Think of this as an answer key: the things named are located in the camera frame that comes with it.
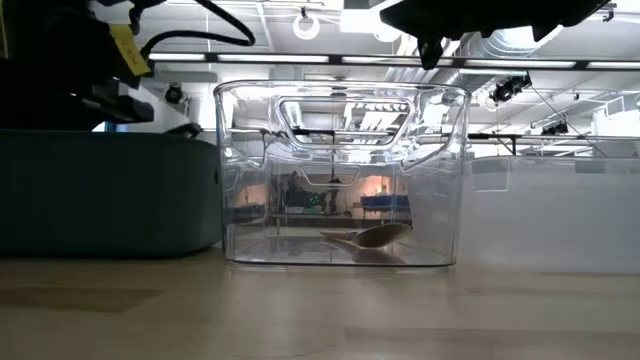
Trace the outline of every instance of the clear plastic storage bin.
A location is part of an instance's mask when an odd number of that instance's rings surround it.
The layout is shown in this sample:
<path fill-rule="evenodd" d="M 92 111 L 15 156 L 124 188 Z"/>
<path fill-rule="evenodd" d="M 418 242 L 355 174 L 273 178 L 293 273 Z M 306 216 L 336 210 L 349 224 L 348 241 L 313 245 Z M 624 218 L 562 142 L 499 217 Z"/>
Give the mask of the clear plastic storage bin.
<path fill-rule="evenodd" d="M 229 260 L 455 262 L 467 92 L 242 81 L 214 95 Z"/>

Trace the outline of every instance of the security camera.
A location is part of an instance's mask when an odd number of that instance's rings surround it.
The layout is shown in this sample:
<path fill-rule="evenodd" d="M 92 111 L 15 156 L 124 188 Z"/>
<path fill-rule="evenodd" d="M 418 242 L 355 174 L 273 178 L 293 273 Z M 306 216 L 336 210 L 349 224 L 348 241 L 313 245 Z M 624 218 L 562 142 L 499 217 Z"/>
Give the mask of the security camera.
<path fill-rule="evenodd" d="M 164 99 L 169 104 L 180 104 L 182 101 L 184 93 L 182 92 L 182 88 L 180 84 L 173 83 L 169 85 L 169 89 L 164 93 Z"/>

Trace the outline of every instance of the yellow tag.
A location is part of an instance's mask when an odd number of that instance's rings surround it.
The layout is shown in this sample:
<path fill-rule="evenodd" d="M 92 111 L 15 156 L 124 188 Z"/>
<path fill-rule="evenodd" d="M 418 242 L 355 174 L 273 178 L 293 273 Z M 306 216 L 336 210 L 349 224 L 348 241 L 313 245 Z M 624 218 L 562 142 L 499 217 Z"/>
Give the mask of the yellow tag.
<path fill-rule="evenodd" d="M 151 69 L 140 55 L 129 25 L 109 24 L 109 31 L 133 75 L 140 76 L 150 73 Z"/>

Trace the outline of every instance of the wooden surface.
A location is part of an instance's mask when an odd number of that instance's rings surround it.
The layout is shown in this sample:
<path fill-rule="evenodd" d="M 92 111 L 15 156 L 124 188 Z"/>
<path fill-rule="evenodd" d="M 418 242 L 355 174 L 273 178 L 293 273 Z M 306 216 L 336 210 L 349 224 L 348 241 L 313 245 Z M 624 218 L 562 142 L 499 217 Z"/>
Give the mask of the wooden surface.
<path fill-rule="evenodd" d="M 638 359 L 640 276 L 0 260 L 0 359 Z"/>

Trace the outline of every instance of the gray bin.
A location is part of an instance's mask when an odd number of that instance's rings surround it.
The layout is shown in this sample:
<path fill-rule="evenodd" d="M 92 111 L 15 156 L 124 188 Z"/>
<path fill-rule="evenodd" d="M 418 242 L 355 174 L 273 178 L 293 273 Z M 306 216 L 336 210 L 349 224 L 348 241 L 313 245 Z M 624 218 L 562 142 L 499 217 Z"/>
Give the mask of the gray bin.
<path fill-rule="evenodd" d="M 0 131 L 0 255 L 170 257 L 222 238 L 214 145 Z"/>

